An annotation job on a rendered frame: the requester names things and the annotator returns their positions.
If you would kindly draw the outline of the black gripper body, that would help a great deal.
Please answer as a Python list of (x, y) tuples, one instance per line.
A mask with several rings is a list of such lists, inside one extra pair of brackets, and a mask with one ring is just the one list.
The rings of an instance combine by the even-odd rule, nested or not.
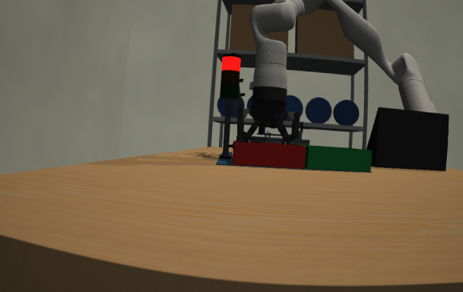
[(287, 89), (281, 87), (254, 87), (252, 93), (252, 106), (250, 115), (256, 120), (262, 111), (266, 112), (265, 118), (260, 123), (261, 128), (275, 129), (278, 127), (273, 113), (277, 112), (283, 122), (288, 116)]

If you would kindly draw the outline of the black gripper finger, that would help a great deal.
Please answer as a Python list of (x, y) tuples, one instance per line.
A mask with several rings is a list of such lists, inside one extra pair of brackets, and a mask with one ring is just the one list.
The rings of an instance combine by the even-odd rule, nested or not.
[(237, 134), (245, 138), (245, 142), (252, 143), (251, 137), (255, 130), (258, 128), (262, 120), (266, 116), (266, 112), (262, 111), (258, 118), (253, 122), (252, 126), (248, 132), (243, 131), (243, 118), (247, 117), (247, 114), (250, 113), (250, 109), (239, 108), (237, 111)]
[(285, 145), (290, 145), (291, 140), (298, 138), (299, 126), (300, 126), (300, 113), (299, 112), (288, 112), (288, 116), (290, 117), (290, 121), (293, 122), (291, 135), (288, 135), (287, 130), (283, 122), (281, 121), (279, 114), (277, 112), (273, 113), (274, 120), (279, 127), (279, 128), (277, 127), (277, 129), (280, 132), (284, 140), (282, 141), (282, 144), (285, 144)]

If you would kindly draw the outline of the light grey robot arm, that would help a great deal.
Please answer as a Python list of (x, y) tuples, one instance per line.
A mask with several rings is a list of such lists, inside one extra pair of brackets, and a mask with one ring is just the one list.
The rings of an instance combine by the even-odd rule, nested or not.
[(313, 13), (324, 1), (335, 10), (346, 38), (398, 85), (404, 109), (436, 113), (414, 58), (404, 53), (390, 63), (378, 31), (342, 0), (276, 0), (274, 5), (256, 5), (249, 16), (256, 48), (254, 78), (249, 89), (261, 86), (288, 89), (287, 47), (281, 41), (270, 40), (268, 33), (293, 29), (295, 19)]

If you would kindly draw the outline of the green square bin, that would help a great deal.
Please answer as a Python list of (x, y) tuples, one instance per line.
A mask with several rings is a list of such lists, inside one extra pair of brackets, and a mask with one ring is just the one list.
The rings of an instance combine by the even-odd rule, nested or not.
[(318, 170), (371, 170), (372, 151), (356, 148), (306, 146), (306, 169)]

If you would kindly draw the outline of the red bin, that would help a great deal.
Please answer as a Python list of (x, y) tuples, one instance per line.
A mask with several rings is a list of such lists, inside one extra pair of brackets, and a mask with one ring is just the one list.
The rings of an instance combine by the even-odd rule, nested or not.
[(305, 169), (306, 146), (266, 142), (233, 143), (233, 165)]

